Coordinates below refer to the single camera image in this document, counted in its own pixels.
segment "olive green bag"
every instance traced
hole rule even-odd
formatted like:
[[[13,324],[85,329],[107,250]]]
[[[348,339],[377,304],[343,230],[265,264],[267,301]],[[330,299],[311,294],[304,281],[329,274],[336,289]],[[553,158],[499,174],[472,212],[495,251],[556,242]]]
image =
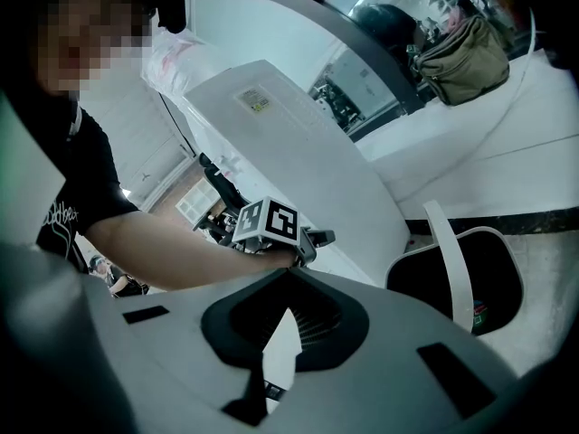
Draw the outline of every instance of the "olive green bag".
[[[508,79],[508,59],[493,27],[473,16],[414,62],[415,69],[447,105],[460,105]]]

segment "hand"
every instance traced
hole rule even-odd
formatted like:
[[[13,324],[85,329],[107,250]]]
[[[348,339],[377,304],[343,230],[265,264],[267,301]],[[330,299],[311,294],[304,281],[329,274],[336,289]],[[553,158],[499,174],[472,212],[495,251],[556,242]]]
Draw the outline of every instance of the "hand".
[[[292,248],[283,250],[269,250],[262,254],[267,257],[272,269],[289,269],[296,264],[298,256]]]

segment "black t-shirt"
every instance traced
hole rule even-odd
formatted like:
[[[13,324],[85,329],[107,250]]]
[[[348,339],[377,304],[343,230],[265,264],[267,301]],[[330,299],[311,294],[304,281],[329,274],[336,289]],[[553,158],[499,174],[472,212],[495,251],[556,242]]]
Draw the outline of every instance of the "black t-shirt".
[[[120,189],[107,135],[76,101],[43,92],[33,81],[7,97],[44,153],[66,179],[46,214],[37,244],[88,273],[74,242],[95,222],[137,211]],[[72,124],[81,111],[78,131]]]
[[[110,266],[110,286],[114,285],[119,281],[122,277],[127,277],[127,285],[121,289],[115,296],[118,297],[128,297],[128,296],[143,296],[148,292],[147,285],[139,284],[135,279],[131,276],[127,275],[123,270],[121,270],[116,265]]]

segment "glass window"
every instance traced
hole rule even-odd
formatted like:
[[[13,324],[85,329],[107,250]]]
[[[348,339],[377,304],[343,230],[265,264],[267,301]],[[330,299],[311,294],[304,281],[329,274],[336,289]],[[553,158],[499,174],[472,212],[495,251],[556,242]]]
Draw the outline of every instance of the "glass window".
[[[512,0],[325,0],[371,33],[402,64],[408,65],[407,46],[428,49],[449,33],[459,18],[481,14],[498,33],[509,59],[523,54],[526,28]]]
[[[390,89],[343,43],[327,61],[309,95],[348,134],[388,109],[399,110]]]

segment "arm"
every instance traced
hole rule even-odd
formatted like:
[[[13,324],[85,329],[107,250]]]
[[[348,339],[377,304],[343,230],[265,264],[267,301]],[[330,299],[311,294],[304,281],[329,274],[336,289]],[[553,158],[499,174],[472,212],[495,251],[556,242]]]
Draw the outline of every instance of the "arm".
[[[109,291],[111,294],[117,294],[118,292],[122,291],[127,284],[128,284],[127,275],[123,275],[114,285],[112,285],[109,288]]]
[[[142,212],[96,222],[86,237],[131,276],[162,289],[192,288],[286,268],[295,259],[289,251],[254,255],[225,248]]]

